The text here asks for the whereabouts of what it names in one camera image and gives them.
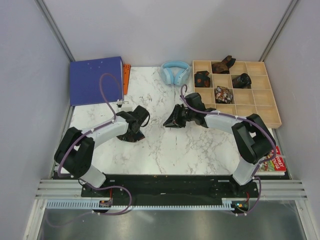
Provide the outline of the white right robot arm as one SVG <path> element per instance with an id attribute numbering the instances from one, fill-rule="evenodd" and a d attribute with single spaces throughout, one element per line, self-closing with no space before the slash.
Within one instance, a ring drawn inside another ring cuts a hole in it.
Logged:
<path id="1" fill-rule="evenodd" d="M 239 152 L 240 160 L 234 181 L 229 191 L 235 197 L 247 191 L 250 182 L 260 164 L 269 154 L 276 156 L 276 141 L 258 114 L 247 117 L 220 112 L 206 108 L 201 95 L 197 92 L 182 95 L 183 104 L 176 104 L 168 119 L 163 123 L 166 128 L 184 128 L 187 122 L 194 122 L 204 128 L 218 129 L 232 134 Z"/>

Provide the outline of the navy floral necktie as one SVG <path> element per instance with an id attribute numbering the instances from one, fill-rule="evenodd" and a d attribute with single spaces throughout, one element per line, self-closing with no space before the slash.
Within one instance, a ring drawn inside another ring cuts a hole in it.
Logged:
<path id="1" fill-rule="evenodd" d="M 123 135 L 118 135 L 117 138 L 120 141 L 128 142 L 128 143 L 136 143 L 145 138 L 145 135 L 139 130 L 138 132 L 127 132 Z"/>

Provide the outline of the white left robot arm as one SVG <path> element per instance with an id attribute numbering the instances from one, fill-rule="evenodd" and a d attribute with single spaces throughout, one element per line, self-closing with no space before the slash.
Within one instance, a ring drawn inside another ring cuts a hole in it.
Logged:
<path id="1" fill-rule="evenodd" d="M 58 172 L 64 168 L 71 176 L 91 185 L 99 197 L 106 196 L 110 185 L 106 175 L 92 165 L 94 150 L 113 138 L 128 143 L 144 139 L 140 128 L 145 127 L 149 119 L 150 113 L 139 105 L 133 111 L 120 111 L 91 129 L 69 128 L 54 154 Z"/>

